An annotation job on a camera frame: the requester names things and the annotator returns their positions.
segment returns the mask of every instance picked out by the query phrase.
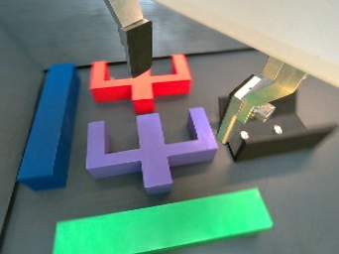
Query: red block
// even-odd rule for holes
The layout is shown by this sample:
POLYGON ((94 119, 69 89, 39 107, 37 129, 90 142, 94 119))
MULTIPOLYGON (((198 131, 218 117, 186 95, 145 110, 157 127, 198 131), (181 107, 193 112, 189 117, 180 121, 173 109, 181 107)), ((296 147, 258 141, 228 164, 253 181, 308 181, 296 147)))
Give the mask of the red block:
POLYGON ((154 111, 153 97, 185 94, 192 76, 184 55, 172 55, 172 74, 153 75, 150 70, 134 78, 109 79, 106 62, 93 62, 89 90, 95 102, 130 99, 136 114, 154 111))

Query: toy block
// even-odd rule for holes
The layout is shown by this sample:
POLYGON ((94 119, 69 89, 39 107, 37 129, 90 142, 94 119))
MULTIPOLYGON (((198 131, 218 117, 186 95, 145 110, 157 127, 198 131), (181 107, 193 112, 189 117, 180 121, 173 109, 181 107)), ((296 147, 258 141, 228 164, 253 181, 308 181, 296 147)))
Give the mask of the toy block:
POLYGON ((258 190, 249 189, 61 221, 53 254, 162 253, 270 228, 258 190))
POLYGON ((217 143, 204 108, 189 109, 190 141, 165 144, 158 114, 136 116, 138 149, 109 153, 103 122, 87 124, 85 167, 95 179, 141 172, 145 192, 157 194, 172 189, 170 166, 214 159, 217 143))
POLYGON ((153 75, 150 70, 134 78, 109 79, 107 63, 93 62, 89 91, 95 102, 130 99, 136 114, 150 113, 153 97, 185 94, 192 76, 184 55, 172 55, 172 74, 153 75))
POLYGON ((17 175, 17 182, 35 191, 66 184, 78 89, 75 66, 51 65, 17 175))

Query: green block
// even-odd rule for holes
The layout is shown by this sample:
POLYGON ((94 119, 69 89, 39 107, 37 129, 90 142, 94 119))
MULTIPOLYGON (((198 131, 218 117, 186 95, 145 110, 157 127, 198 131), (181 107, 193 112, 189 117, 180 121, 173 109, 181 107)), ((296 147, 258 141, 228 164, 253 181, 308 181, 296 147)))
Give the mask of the green block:
POLYGON ((257 233, 272 221, 257 189, 57 223, 54 254, 160 251, 257 233))

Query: blue rectangular bar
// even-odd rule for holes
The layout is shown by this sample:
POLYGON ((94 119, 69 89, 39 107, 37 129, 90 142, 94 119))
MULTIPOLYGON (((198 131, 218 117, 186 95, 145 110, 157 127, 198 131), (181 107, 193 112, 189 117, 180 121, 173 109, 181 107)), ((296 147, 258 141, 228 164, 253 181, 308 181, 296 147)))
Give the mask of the blue rectangular bar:
POLYGON ((51 65, 17 175, 17 182, 35 191, 66 184, 78 89, 75 66, 51 65))

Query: purple cross-shaped block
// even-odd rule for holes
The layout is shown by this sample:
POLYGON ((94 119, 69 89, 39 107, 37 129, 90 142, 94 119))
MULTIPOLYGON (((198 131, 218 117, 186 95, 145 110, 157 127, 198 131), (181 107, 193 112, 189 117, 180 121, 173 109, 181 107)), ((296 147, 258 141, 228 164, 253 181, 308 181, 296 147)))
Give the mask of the purple cross-shaped block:
POLYGON ((165 144, 158 114, 136 116, 138 149, 107 153, 109 138, 103 122, 87 124, 85 167, 95 179, 142 173, 148 194, 172 189, 170 166, 208 162, 214 159, 217 143, 202 107, 189 109, 190 141, 165 144))

